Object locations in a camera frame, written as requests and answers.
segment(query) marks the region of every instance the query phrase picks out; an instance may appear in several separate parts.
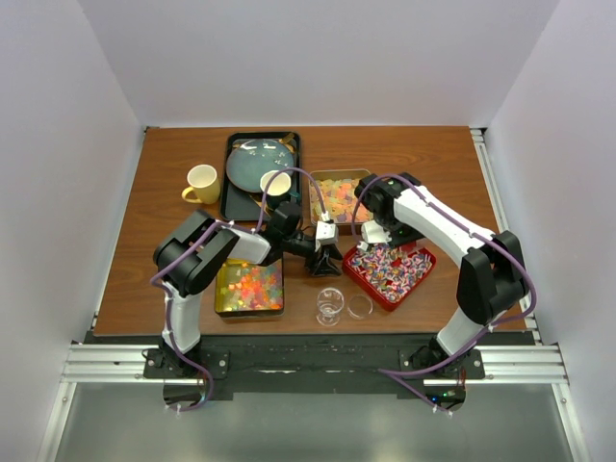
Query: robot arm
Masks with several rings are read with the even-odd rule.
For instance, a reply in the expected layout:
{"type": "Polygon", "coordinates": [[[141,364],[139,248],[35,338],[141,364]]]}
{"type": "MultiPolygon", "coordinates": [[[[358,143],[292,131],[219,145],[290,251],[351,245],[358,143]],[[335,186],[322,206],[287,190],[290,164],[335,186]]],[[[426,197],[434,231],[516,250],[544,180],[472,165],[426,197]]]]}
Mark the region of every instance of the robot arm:
{"type": "MultiPolygon", "coordinates": [[[[388,242],[397,246],[427,237],[460,268],[457,310],[429,345],[413,357],[414,367],[423,368],[453,355],[480,329],[525,296],[528,287],[509,261],[473,237],[476,233],[495,242],[524,265],[520,242],[513,233],[505,231],[495,235],[489,229],[475,225],[443,204],[416,178],[405,173],[401,176],[409,180],[423,197],[396,179],[375,182],[362,200],[364,206],[374,213],[374,221],[362,226],[364,241],[388,242]],[[471,232],[462,231],[451,218],[471,232]]],[[[375,175],[371,175],[362,179],[355,195],[359,197],[374,178],[375,175]]]]}
{"type": "MultiPolygon", "coordinates": [[[[305,258],[305,267],[314,276],[340,275],[331,259],[342,260],[336,247],[338,230],[327,216],[317,224],[314,237],[307,236],[297,225],[301,208],[292,202],[283,202],[271,215],[264,230],[253,233],[221,223],[203,246],[173,268],[163,279],[166,288],[166,306],[170,310],[175,343],[180,352],[195,360],[198,354],[199,313],[201,294],[216,278],[218,270],[228,259],[268,266],[282,257],[283,252],[305,258]]],[[[195,211],[169,235],[154,252],[154,263],[159,270],[175,262],[192,243],[217,221],[203,210],[195,211]]],[[[177,369],[190,368],[176,357],[169,338],[167,323],[163,331],[163,350],[167,360],[177,369]]]]}

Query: wooden table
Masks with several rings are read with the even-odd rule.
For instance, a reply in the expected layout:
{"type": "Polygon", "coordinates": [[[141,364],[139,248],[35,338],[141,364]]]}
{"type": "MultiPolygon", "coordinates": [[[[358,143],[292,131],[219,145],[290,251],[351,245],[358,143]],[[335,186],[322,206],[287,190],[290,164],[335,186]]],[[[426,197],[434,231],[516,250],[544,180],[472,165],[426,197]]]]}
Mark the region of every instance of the wooden table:
{"type": "MultiPolygon", "coordinates": [[[[497,229],[488,193],[467,127],[296,127],[302,137],[302,166],[308,171],[366,168],[374,173],[407,171],[443,202],[475,223],[497,229]]],[[[197,164],[222,173],[226,139],[242,128],[149,129],[122,224],[107,288],[95,326],[96,335],[160,333],[163,294],[148,285],[155,272],[152,253],[161,240],[196,207],[180,198],[186,174],[197,164]]],[[[308,197],[303,181],[304,197],[308,197]]],[[[304,217],[308,216],[304,200],[304,217]]],[[[218,216],[218,205],[205,206],[218,216]]],[[[342,236],[343,253],[353,246],[342,236]]],[[[214,284],[202,301],[203,333],[420,332],[438,331],[456,308],[458,270],[443,251],[430,276],[393,313],[375,305],[362,321],[344,314],[333,327],[316,320],[320,289],[334,286],[346,297],[361,293],[346,275],[311,278],[303,259],[285,256],[285,313],[267,321],[223,321],[214,312],[214,284]]],[[[522,321],[508,329],[524,329],[522,321]]]]}

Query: colorful candy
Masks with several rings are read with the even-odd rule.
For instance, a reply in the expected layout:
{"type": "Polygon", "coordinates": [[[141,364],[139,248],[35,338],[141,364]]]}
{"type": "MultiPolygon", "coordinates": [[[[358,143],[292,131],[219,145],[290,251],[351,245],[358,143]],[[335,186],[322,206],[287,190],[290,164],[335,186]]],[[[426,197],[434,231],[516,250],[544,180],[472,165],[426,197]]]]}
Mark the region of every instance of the colorful candy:
{"type": "Polygon", "coordinates": [[[218,311],[255,311],[282,309],[282,263],[268,267],[248,263],[225,263],[218,277],[224,281],[217,292],[218,311]]]}
{"type": "Polygon", "coordinates": [[[389,302],[396,303],[424,278],[432,261],[429,255],[409,246],[376,244],[356,253],[350,266],[389,302]]]}
{"type": "MultiPolygon", "coordinates": [[[[325,209],[329,212],[336,223],[351,223],[353,209],[357,203],[357,198],[353,193],[359,184],[359,178],[345,180],[316,180],[319,189],[323,194],[325,209]]],[[[317,221],[321,216],[321,204],[313,184],[310,184],[310,213],[313,221],[317,221]]],[[[356,222],[363,223],[372,219],[370,213],[363,205],[357,209],[356,222]]]]}

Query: white wall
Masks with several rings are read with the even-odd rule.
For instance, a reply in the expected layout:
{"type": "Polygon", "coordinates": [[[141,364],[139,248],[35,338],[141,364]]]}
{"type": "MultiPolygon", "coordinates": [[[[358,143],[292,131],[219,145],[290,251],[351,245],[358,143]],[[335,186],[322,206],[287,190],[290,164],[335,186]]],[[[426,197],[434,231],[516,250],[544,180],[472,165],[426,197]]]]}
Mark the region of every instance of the white wall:
{"type": "Polygon", "coordinates": [[[616,457],[616,3],[562,0],[487,132],[596,461],[616,457]]]}
{"type": "Polygon", "coordinates": [[[557,0],[80,0],[143,124],[495,114],[557,0]]]}
{"type": "Polygon", "coordinates": [[[35,460],[141,130],[75,0],[0,3],[0,458],[35,460]]]}

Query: black tray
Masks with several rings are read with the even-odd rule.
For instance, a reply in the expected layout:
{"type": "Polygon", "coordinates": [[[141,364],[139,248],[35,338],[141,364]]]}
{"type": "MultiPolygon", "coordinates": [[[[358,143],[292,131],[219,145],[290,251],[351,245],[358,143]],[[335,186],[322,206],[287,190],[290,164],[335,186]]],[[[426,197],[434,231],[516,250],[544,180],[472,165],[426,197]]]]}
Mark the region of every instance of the black tray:
{"type": "MultiPolygon", "coordinates": [[[[226,153],[224,155],[224,176],[222,180],[222,192],[220,194],[220,215],[224,219],[233,219],[235,221],[256,221],[259,219],[260,207],[254,201],[253,195],[249,192],[242,191],[237,188],[227,176],[227,159],[233,151],[233,144],[238,141],[247,140],[281,140],[290,133],[293,133],[293,137],[289,141],[295,152],[294,161],[295,167],[300,167],[301,159],[301,138],[295,132],[240,132],[231,135],[227,140],[226,153]]],[[[291,175],[292,185],[291,188],[296,192],[298,197],[298,203],[301,205],[301,175],[294,172],[291,175]]],[[[266,215],[264,221],[267,221],[269,217],[266,215]]]]}

